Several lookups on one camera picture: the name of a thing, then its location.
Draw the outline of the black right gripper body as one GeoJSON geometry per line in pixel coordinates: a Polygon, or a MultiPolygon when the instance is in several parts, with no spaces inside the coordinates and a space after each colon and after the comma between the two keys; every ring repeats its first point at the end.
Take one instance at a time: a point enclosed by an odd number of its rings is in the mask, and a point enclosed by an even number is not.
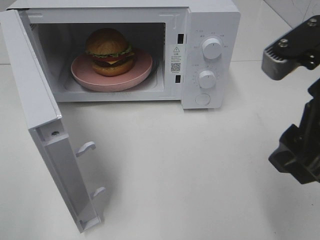
{"type": "Polygon", "coordinates": [[[279,57],[296,60],[300,64],[283,79],[287,79],[295,72],[305,84],[313,84],[320,78],[320,16],[318,14],[308,17],[265,48],[268,46],[272,46],[279,57]]]}

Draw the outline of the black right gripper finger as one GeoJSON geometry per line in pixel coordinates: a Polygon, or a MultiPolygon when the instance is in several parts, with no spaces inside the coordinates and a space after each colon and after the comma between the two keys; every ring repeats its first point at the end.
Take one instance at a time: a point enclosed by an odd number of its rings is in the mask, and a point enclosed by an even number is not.
{"type": "Polygon", "coordinates": [[[268,158],[280,172],[292,175],[300,184],[320,181],[320,136],[305,136],[292,124],[280,137],[279,145],[268,158]]]}

